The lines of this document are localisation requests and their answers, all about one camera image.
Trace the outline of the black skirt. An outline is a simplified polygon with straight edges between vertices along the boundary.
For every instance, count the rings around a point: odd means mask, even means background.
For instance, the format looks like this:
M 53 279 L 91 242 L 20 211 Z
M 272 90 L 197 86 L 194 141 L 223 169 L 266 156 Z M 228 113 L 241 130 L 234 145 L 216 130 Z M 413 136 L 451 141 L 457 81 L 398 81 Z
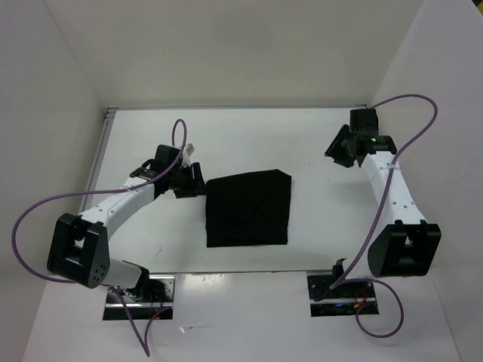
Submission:
M 290 175 L 262 170 L 211 179 L 206 186 L 208 248 L 288 243 Z

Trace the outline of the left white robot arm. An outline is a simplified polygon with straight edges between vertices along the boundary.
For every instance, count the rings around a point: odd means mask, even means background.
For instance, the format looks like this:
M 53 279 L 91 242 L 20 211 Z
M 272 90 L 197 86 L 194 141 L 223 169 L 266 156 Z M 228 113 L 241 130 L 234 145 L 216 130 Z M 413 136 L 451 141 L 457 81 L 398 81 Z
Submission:
M 155 288 L 149 280 L 149 270 L 111 258 L 109 239 L 137 211 L 169 190 L 176 198 L 206 194 L 198 162 L 175 167 L 159 181 L 141 186 L 156 175 L 140 167 L 130 175 L 121 193 L 110 195 L 79 215 L 62 215 L 55 225 L 48 271 L 90 289 L 100 285 L 117 287 L 133 301 L 144 300 Z

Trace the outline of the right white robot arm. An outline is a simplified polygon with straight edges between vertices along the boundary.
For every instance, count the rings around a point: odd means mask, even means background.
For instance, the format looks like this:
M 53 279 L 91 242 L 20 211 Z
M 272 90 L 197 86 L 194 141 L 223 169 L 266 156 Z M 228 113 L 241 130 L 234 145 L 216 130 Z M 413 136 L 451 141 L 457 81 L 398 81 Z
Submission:
M 333 268 L 334 293 L 348 296 L 359 279 L 427 275 L 441 229 L 418 209 L 392 138 L 379 135 L 375 127 L 351 130 L 345 124 L 325 154 L 343 167 L 358 165 L 378 203 L 374 221 L 355 257 L 341 259 Z

